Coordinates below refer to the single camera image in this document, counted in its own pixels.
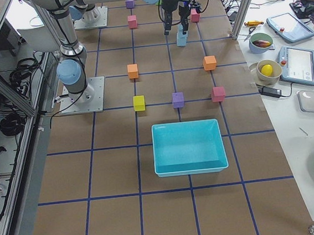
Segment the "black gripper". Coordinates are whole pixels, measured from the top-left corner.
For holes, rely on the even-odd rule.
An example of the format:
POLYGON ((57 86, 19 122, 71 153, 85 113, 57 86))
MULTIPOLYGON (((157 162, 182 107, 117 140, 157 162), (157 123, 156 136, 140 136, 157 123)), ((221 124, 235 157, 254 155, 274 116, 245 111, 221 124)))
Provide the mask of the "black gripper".
POLYGON ((188 16, 191 10, 195 9, 197 13, 201 13, 201 5, 197 0, 179 0, 178 13, 181 18, 182 34, 186 35, 188 31, 188 16))
POLYGON ((176 0, 161 0, 161 7, 164 10, 164 35, 169 35, 172 27, 172 12, 177 9, 177 1, 176 0))

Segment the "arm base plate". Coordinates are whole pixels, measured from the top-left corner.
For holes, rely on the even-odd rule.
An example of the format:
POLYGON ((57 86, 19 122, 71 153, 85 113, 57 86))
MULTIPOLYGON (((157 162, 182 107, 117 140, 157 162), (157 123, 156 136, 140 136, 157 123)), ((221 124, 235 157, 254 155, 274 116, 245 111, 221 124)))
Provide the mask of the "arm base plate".
POLYGON ((89 30, 107 27, 108 7, 99 6, 86 12, 82 19, 74 22, 74 28, 78 30, 89 30))
POLYGON ((105 77, 87 78, 87 88, 80 98, 72 93, 61 99, 59 111, 62 114, 102 112, 104 106, 105 77))

